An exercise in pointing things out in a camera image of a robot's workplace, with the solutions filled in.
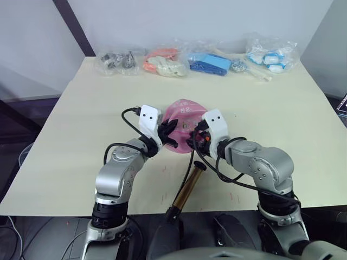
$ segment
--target white wall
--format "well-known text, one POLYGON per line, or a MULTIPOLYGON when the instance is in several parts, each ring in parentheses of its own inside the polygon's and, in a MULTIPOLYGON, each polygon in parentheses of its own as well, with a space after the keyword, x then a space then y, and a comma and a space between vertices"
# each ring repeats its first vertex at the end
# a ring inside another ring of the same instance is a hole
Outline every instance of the white wall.
POLYGON ((334 0, 301 61, 325 94, 347 93, 347 1, 334 0))
POLYGON ((58 96, 84 54, 53 1, 0 1, 0 99, 58 96))
POLYGON ((95 52, 105 44, 143 46, 174 37, 234 41, 245 50, 244 33, 284 37, 302 51, 332 0, 69 0, 95 52))

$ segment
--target pink plastic bag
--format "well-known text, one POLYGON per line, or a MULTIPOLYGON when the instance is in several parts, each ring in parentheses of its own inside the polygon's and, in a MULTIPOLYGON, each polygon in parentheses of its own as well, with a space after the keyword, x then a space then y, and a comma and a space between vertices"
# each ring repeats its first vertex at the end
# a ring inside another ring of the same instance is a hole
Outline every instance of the pink plastic bag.
POLYGON ((207 110, 198 103, 179 99, 167 108, 164 119, 169 121, 178 119, 175 130, 169 135, 178 143, 177 148, 166 145, 166 148, 176 153, 190 153, 191 148, 187 145, 186 140, 190 137, 189 133, 194 130, 197 124, 201 121, 201 116, 207 110))

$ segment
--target white tabletop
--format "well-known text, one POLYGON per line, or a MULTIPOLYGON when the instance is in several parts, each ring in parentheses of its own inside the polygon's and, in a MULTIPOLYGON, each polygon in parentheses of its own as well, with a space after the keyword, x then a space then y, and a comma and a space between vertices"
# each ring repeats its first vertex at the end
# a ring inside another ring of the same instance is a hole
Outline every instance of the white tabletop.
MULTIPOLYGON (((88 57, 49 116, 0 214, 90 216, 106 146, 138 137, 121 120, 121 111, 143 104, 165 111, 181 98, 208 110, 219 108, 231 137, 286 151, 295 164, 294 191, 303 207, 347 204, 347 130, 301 63, 262 83, 233 73, 192 72, 186 79, 173 79, 142 71, 133 77, 104 77, 88 57)), ((138 117, 128 117, 137 125, 138 117)), ((165 212, 188 161, 189 154, 165 148, 149 159, 135 178, 129 214, 165 212)), ((221 171, 237 175, 225 162, 221 171)), ((249 176, 241 180, 253 184, 249 176)), ((206 171, 184 211, 254 210, 257 201, 256 192, 206 171)))

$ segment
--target blue object in bag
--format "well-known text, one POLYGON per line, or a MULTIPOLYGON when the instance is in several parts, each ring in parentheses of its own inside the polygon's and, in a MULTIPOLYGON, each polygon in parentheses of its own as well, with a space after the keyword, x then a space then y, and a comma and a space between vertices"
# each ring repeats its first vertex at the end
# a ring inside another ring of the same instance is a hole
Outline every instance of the blue object in bag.
POLYGON ((231 60, 211 53, 188 54, 190 69, 198 72, 212 73, 224 76, 228 72, 231 60))

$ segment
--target table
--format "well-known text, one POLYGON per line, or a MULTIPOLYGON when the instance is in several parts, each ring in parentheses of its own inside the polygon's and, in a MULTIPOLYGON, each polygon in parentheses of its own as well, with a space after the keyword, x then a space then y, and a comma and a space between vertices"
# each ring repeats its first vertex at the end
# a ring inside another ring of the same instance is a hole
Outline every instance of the table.
MULTIPOLYGON (((294 191, 303 207, 347 204, 347 130, 299 63, 290 73, 258 82, 191 72, 186 79, 142 71, 104 77, 84 59, 53 109, 4 200, 2 215, 90 216, 95 177, 106 146, 138 135, 121 120, 125 108, 148 104, 164 111, 180 98, 219 108, 231 137, 278 147, 294 161, 294 191)), ((128 116, 137 124, 138 117, 128 116)), ((163 149, 137 174, 129 214, 163 213, 182 181, 189 154, 163 149)), ((221 171, 236 176, 225 162, 221 171)), ((252 184, 249 176, 241 179, 252 184)), ((211 171, 198 180, 184 211, 254 210, 254 191, 223 183, 211 171)))

